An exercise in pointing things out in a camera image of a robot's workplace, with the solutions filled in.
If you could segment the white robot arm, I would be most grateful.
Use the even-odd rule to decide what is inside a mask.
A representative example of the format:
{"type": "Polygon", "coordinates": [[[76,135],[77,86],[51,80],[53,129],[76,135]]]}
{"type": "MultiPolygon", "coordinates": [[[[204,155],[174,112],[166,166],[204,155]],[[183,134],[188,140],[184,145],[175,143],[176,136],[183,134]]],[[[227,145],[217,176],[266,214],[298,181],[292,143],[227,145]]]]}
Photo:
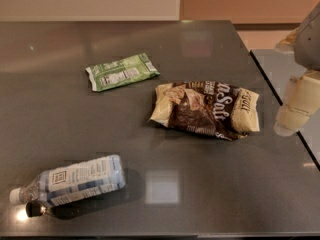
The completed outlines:
{"type": "Polygon", "coordinates": [[[299,131],[320,108],[320,3],[298,27],[293,51],[295,62],[306,71],[287,82],[274,125],[284,137],[299,131]]]}

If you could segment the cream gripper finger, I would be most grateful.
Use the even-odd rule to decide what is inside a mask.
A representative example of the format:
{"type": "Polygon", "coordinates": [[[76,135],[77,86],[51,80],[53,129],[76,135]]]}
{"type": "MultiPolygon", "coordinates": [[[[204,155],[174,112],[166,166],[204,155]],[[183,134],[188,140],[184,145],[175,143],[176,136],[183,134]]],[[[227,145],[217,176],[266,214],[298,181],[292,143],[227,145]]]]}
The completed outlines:
{"type": "Polygon", "coordinates": [[[274,125],[277,135],[287,137],[300,130],[320,108],[320,71],[307,70],[300,77],[292,76],[286,85],[283,105],[274,125]]]}

